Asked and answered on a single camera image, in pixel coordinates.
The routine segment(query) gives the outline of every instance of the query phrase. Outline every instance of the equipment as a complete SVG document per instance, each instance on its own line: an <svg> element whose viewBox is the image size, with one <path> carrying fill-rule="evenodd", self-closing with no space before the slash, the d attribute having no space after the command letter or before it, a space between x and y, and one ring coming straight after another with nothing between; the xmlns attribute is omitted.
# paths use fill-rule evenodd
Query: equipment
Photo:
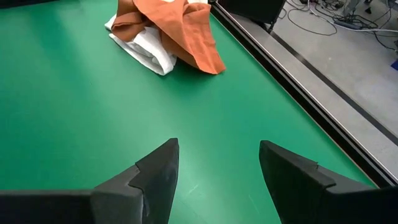
<svg viewBox="0 0 398 224"><path fill-rule="evenodd" d="M260 143L264 180L282 223L391 223L398 188L373 189L270 141Z"/></svg>
<svg viewBox="0 0 398 224"><path fill-rule="evenodd" d="M267 31L270 32L278 20L286 0L243 2L241 0L218 0L218 2L228 12L251 19L258 24L269 24Z"/></svg>
<svg viewBox="0 0 398 224"><path fill-rule="evenodd" d="M93 190L0 191L2 223L167 223L178 177L169 139Z"/></svg>

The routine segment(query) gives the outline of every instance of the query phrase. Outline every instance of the green table surface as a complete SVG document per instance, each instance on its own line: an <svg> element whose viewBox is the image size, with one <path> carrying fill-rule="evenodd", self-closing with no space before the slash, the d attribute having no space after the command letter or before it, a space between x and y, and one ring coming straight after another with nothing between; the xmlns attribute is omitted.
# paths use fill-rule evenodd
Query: green table surface
<svg viewBox="0 0 398 224"><path fill-rule="evenodd" d="M160 77L108 37L116 7L0 11L0 189L93 188L172 137L180 169L169 223L279 223L262 139L372 184L213 16L227 70L177 62Z"/></svg>

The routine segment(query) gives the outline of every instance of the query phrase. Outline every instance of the orange cloth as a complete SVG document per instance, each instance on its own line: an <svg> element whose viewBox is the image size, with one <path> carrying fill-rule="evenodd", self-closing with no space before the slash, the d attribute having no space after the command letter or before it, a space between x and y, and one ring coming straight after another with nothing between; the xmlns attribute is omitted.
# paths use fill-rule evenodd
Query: orange cloth
<svg viewBox="0 0 398 224"><path fill-rule="evenodd" d="M112 33L127 42L155 24L165 50L204 72L219 74L225 66L211 35L210 7L187 0L119 0Z"/></svg>

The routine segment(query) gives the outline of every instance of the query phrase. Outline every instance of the crumpled fabric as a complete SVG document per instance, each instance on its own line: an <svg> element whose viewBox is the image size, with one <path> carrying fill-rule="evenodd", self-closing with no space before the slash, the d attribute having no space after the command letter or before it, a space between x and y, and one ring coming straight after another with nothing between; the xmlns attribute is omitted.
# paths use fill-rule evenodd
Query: crumpled fabric
<svg viewBox="0 0 398 224"><path fill-rule="evenodd" d="M187 0L119 0L111 30L128 42L155 24L166 51L206 73L219 74L225 66L211 34L210 7Z"/></svg>
<svg viewBox="0 0 398 224"><path fill-rule="evenodd" d="M115 18L116 15L105 24L107 30L111 30ZM139 63L159 75L171 72L177 61L175 55L163 48L157 28L145 27L133 39L126 42L114 34L109 34L109 37Z"/></svg>

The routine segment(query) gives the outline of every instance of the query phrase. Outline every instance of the towel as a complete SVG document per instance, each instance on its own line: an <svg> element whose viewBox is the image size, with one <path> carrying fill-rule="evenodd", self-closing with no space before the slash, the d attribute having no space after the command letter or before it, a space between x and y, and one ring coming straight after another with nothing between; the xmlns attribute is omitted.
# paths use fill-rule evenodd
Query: towel
<svg viewBox="0 0 398 224"><path fill-rule="evenodd" d="M105 24L107 30L111 30L115 18L116 15ZM134 38L127 41L123 41L113 34L109 34L109 37L139 63L159 75L171 72L177 61L176 56L167 52L162 46L159 30L155 27L144 26Z"/></svg>
<svg viewBox="0 0 398 224"><path fill-rule="evenodd" d="M210 73L225 70L210 30L210 5L204 0L119 0L112 33L125 42L155 24L166 51Z"/></svg>

